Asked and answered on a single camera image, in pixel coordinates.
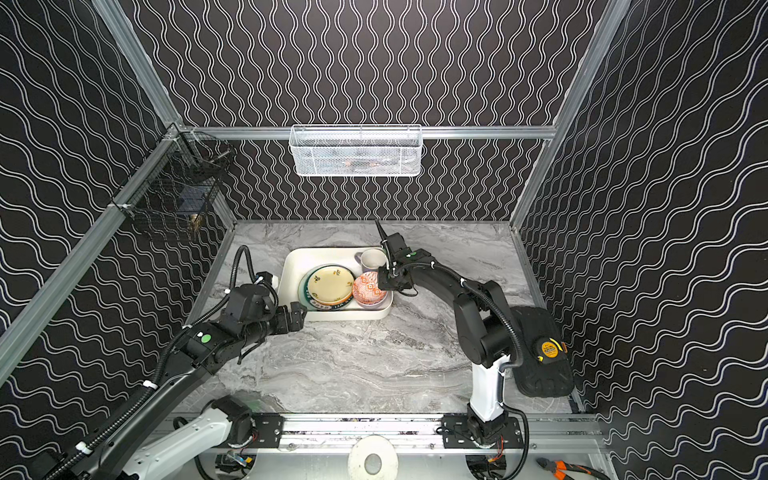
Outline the lilac mug white inside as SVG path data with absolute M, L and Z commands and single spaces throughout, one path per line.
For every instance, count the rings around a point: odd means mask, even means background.
M 381 248 L 358 251 L 354 254 L 354 260 L 360 265 L 363 273 L 376 272 L 388 264 L 388 257 Z

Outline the blue patterned bowl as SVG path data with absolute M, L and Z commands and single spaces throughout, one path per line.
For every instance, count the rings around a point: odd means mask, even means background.
M 387 298 L 387 292 L 378 286 L 378 273 L 367 271 L 353 283 L 353 297 L 362 308 L 379 307 Z

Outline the cream plate with motifs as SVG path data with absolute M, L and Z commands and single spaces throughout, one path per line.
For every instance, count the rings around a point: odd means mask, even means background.
M 309 274 L 305 295 L 318 304 L 340 305 L 352 296 L 354 282 L 354 274 L 346 267 L 341 265 L 318 267 Z

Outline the white plate green rim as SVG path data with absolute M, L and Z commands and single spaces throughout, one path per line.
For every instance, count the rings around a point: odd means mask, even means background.
M 318 304 L 318 303 L 316 303 L 315 301 L 309 300 L 309 299 L 307 298 L 307 296 L 305 295 L 305 293 L 306 293 L 306 291 L 305 291 L 305 287 L 306 287 L 306 283 L 307 283 L 307 279 L 308 279 L 308 277 L 309 277 L 309 274 L 310 274 L 311 272 L 313 272 L 314 270 L 310 271 L 310 272 L 309 272 L 309 273 L 308 273 L 308 274 L 305 276 L 305 278 L 304 278 L 304 279 L 303 279 L 303 280 L 300 282 L 300 286 L 299 286 L 299 290 L 298 290 L 298 292 L 299 292 L 299 294 L 300 294 L 300 299 L 301 299 L 301 300 L 303 300 L 303 301 L 305 301 L 305 302 L 306 302 L 306 303 L 307 303 L 309 306 L 311 306 L 312 308 L 314 308 L 315 310 L 318 310 L 318 311 L 331 311 L 331 310 L 339 310 L 339 309 L 342 309 L 342 308 L 344 308 L 345 306 L 347 306 L 347 305 L 350 303 L 350 301 L 352 300 L 352 297 L 353 297 L 353 291 L 352 291 L 352 296 L 351 296 L 351 297 L 350 297 L 350 298 L 349 298 L 349 299 L 348 299 L 346 302 L 344 302 L 344 303 L 342 303 L 342 304 L 340 304 L 340 305 L 336 305 L 336 306 L 327 306 L 327 305 Z

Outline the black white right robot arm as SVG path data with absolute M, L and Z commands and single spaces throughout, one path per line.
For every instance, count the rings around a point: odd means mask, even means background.
M 464 429 L 448 427 L 448 435 L 497 450 L 484 469 L 471 471 L 475 478 L 518 477 L 528 459 L 530 428 L 527 415 L 504 400 L 505 372 L 521 367 L 524 354 L 522 330 L 503 290 L 494 281 L 481 283 L 459 274 L 428 251 L 411 249 L 401 234 L 386 233 L 379 221 L 375 225 L 386 256 L 385 265 L 377 269 L 378 287 L 408 296 L 422 288 L 453 309 L 459 345 L 472 364 L 472 393 Z M 505 453 L 504 429 L 514 417 L 522 427 L 521 457 L 504 473 L 496 463 Z

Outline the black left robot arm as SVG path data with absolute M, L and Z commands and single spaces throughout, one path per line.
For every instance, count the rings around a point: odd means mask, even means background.
M 239 284 L 233 269 L 224 297 L 170 340 L 129 399 L 75 446 L 37 455 L 32 478 L 164 479 L 213 447 L 242 448 L 254 441 L 252 410 L 230 395 L 213 400 L 161 439 L 149 439 L 182 400 L 227 363 L 241 362 L 270 336 L 304 326 L 306 307 L 280 302 L 273 275 L 255 271 L 247 246 L 238 248 L 234 262 L 246 264 L 248 282 Z

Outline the white plastic bin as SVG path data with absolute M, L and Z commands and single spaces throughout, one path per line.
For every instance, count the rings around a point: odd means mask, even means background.
M 307 322 L 377 321 L 387 317 L 393 305 L 393 296 L 388 294 L 384 303 L 375 309 L 364 309 L 354 299 L 341 309 L 317 310 L 302 294 L 305 276 L 317 267 L 338 264 L 348 268 L 355 276 L 363 273 L 361 265 L 354 259 L 358 252 L 373 249 L 373 246 L 355 247 L 307 247 L 292 250 L 286 257 L 279 275 L 277 290 L 280 304 L 300 302 L 308 308 Z

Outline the white tape roll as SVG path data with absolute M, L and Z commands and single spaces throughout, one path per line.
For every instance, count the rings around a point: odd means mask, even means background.
M 350 479 L 395 480 L 399 473 L 398 454 L 386 438 L 367 436 L 352 447 L 347 472 Z

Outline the yellow tape measure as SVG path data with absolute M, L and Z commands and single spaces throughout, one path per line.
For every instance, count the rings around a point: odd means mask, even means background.
M 567 348 L 551 337 L 540 337 L 533 344 L 533 354 L 541 364 L 551 364 L 566 359 Z

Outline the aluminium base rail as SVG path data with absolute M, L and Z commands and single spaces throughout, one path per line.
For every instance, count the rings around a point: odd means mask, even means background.
M 253 441 L 242 453 L 341 454 L 360 440 L 380 436 L 404 454 L 491 453 L 523 448 L 533 453 L 593 453 L 602 429 L 591 415 L 531 415 L 528 424 L 509 415 L 501 432 L 480 440 L 464 414 L 257 414 Z

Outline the clear wall basket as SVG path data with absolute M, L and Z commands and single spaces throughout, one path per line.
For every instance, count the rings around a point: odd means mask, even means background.
M 418 124 L 291 127 L 289 151 L 305 177 L 415 177 L 424 150 Z

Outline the orange handled pliers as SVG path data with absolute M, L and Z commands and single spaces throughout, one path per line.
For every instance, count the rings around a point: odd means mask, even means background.
M 545 471 L 550 472 L 558 480 L 573 480 L 571 473 L 585 474 L 599 480 L 610 480 L 605 473 L 581 464 L 568 463 L 562 460 L 549 460 L 539 457 L 536 463 Z

